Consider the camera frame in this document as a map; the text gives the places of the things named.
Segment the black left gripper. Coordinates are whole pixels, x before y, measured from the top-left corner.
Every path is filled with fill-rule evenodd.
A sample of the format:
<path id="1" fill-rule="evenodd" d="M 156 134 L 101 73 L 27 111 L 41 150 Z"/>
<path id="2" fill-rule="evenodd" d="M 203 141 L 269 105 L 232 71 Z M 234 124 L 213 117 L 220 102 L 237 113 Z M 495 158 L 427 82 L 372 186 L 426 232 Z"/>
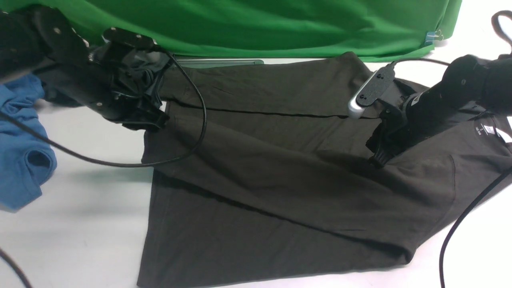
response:
<path id="1" fill-rule="evenodd" d="M 88 85 L 86 107 L 129 130 L 163 129 L 170 117 L 160 110 L 162 101 L 153 91 L 158 59 L 147 52 L 128 52 L 120 59 L 90 52 L 88 64 L 95 79 Z"/>

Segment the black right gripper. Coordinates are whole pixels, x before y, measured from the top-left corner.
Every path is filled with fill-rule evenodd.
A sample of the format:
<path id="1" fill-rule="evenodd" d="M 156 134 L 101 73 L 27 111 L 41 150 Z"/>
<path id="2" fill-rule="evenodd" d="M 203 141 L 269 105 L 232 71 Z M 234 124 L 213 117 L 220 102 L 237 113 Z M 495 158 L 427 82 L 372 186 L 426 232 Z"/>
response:
<path id="1" fill-rule="evenodd" d="M 381 123 L 366 141 L 369 163 L 382 168 L 396 156 L 440 133 L 444 104 L 437 93 L 412 95 L 398 109 L 382 112 Z"/>

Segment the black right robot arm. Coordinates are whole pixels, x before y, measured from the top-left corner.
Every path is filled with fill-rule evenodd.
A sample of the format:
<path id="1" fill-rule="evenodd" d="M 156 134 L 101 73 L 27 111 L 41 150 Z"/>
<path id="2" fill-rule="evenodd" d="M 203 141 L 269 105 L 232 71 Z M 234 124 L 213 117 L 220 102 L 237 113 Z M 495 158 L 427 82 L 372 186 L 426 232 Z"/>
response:
<path id="1" fill-rule="evenodd" d="M 354 96 L 357 108 L 374 106 L 381 123 L 366 141 L 369 162 L 381 168 L 413 146 L 476 115 L 511 113 L 511 57 L 483 60 L 465 55 L 448 64 L 433 87 L 398 88 L 396 62 L 377 70 Z"/>

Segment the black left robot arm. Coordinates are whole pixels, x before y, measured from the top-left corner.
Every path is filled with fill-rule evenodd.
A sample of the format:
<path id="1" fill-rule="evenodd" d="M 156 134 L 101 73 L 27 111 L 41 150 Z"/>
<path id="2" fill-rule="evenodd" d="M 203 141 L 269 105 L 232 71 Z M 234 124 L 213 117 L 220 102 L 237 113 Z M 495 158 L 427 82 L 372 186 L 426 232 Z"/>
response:
<path id="1" fill-rule="evenodd" d="M 169 116 L 136 71 L 139 55 L 158 51 L 155 40 L 111 27 L 91 48 L 56 8 L 30 5 L 1 12 L 1 83 L 33 73 L 49 88 L 130 130 L 157 130 Z"/>

